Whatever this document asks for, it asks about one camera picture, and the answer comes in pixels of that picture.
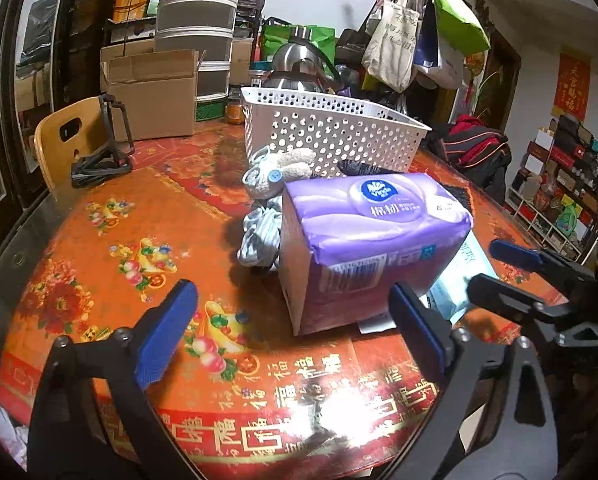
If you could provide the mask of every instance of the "round table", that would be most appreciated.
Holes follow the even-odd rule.
[[[192,137],[137,142],[132,173],[74,198],[21,294],[1,355],[0,403],[15,418],[29,423],[55,337],[106,338],[187,278],[198,287],[198,311],[148,395],[208,478],[336,478],[402,447],[437,390],[400,335],[361,336],[347,326],[293,337],[277,276],[237,264],[250,202],[240,183],[243,139],[242,127],[217,121]],[[468,190],[484,248],[495,237],[534,245],[444,163],[419,152],[411,171]],[[541,278],[492,264],[505,282],[548,303],[559,298]],[[486,340],[517,335],[481,309],[462,323]],[[106,384],[95,386],[115,449],[132,456]]]

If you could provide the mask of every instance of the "storage box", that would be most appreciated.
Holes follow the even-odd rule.
[[[550,155],[549,148],[546,149],[532,141],[528,144],[527,152],[538,158],[541,162],[547,162],[548,156]]]
[[[108,62],[115,57],[136,56],[154,52],[154,38],[128,41],[125,44],[105,46],[101,49],[101,69],[99,84],[102,92],[108,91]]]
[[[50,103],[50,64],[26,76],[15,77],[16,110],[25,112]]]
[[[386,312],[396,282],[425,294],[472,228],[425,174],[301,180],[283,202],[279,279],[294,335]]]
[[[541,128],[537,132],[534,142],[549,151],[552,147],[552,143],[554,142],[554,133],[547,128]]]
[[[566,189],[570,191],[573,191],[575,189],[575,179],[569,176],[563,170],[559,170],[559,173],[557,173],[557,182],[562,184]]]
[[[230,84],[249,85],[250,54],[252,38],[232,41],[232,58],[230,61]]]
[[[173,50],[109,61],[108,92],[125,104],[133,139],[192,135],[198,59],[194,50]],[[125,140],[121,111],[112,113],[114,134]]]

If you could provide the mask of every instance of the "doorway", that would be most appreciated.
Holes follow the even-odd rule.
[[[489,128],[503,132],[521,70],[521,56],[496,29],[490,37],[490,45],[474,116]]]

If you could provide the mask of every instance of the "stainless steel kettle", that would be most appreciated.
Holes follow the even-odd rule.
[[[290,30],[288,42],[272,58],[272,73],[264,82],[266,88],[323,92],[327,88],[343,88],[341,76],[322,51],[310,43],[312,31],[295,26]],[[326,66],[334,78],[326,74]]]

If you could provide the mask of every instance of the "green shopping bag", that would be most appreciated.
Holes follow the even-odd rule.
[[[479,20],[463,0],[434,0],[439,33],[464,56],[490,48]]]
[[[272,61],[274,53],[282,44],[288,42],[290,30],[295,25],[265,25],[263,27],[262,61]],[[312,31],[310,42],[318,47],[328,59],[335,62],[335,29],[319,27],[318,25],[305,25]]]

